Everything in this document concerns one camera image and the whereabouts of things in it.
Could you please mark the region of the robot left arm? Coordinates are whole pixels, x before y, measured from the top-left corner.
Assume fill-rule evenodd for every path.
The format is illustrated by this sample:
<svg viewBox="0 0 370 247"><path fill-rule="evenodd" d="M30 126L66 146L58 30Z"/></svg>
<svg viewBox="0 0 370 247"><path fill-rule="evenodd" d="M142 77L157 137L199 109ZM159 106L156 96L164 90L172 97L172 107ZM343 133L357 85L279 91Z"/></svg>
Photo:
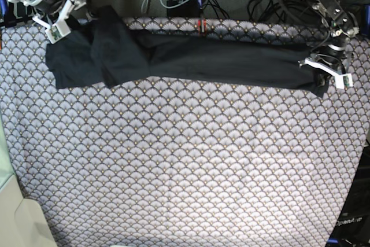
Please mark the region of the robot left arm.
<svg viewBox="0 0 370 247"><path fill-rule="evenodd" d="M302 0L320 16L327 30L326 37L314 46L309 57L301 60L299 65L310 66L325 76L334 78L337 89L353 87L352 74L347 72L343 64L346 46L360 31L355 16L344 10L340 0ZM283 0L278 0L280 6L289 12Z"/></svg>

